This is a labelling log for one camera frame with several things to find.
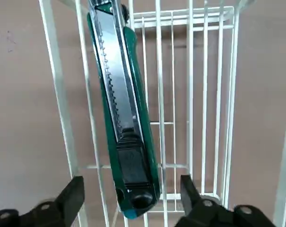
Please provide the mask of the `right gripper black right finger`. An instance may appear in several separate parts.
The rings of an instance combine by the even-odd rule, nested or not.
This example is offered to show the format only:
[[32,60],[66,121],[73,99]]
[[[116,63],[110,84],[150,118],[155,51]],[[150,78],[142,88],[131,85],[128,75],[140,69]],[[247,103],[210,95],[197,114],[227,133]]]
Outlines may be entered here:
[[198,192],[189,175],[180,176],[181,202],[185,215],[177,227],[274,227],[275,224],[257,207],[240,204],[229,210],[211,197]]

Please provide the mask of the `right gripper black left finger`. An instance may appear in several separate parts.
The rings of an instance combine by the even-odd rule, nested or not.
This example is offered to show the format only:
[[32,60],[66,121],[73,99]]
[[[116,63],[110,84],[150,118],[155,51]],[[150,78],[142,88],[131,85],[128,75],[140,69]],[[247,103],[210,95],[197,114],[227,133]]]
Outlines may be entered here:
[[24,214],[17,209],[0,210],[0,227],[70,227],[84,201],[84,179],[75,176],[54,200],[39,203]]

